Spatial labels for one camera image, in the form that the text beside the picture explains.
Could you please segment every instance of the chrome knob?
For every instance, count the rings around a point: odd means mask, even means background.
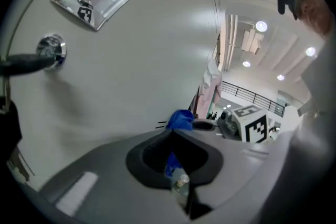
[[[64,62],[67,49],[63,38],[57,34],[47,35],[42,38],[36,47],[36,54],[53,56],[54,63],[45,68],[45,70],[55,70],[58,69]]]

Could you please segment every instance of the white cube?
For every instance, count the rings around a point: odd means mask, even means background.
[[[243,142],[261,143],[268,137],[268,117],[265,109],[255,105],[232,110]]]

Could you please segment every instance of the metal railing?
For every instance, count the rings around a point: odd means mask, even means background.
[[[260,106],[261,108],[267,109],[280,117],[283,117],[283,113],[285,111],[284,106],[272,100],[269,100],[261,95],[258,95],[254,92],[251,92],[249,90],[246,90],[244,88],[241,88],[239,86],[233,85],[225,81],[222,82],[222,91],[233,94],[236,97],[242,98],[248,102]]]

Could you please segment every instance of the ceiling light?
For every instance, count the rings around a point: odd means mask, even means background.
[[[248,62],[248,61],[245,61],[245,62],[243,62],[243,66],[244,66],[244,67],[250,67],[250,66],[251,66],[251,63]]]
[[[260,20],[256,23],[256,28],[259,32],[265,32],[267,30],[267,24]]]
[[[309,57],[312,57],[315,54],[316,50],[314,47],[310,47],[308,49],[306,49],[306,55]]]
[[[278,80],[284,80],[284,79],[285,79],[285,77],[283,75],[278,76]]]

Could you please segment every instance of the railing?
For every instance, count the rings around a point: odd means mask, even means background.
[[[242,98],[248,102],[260,106],[261,108],[267,109],[280,117],[283,117],[283,113],[285,111],[284,106],[254,92],[235,86],[225,81],[222,82],[222,91],[233,94],[236,97]]]

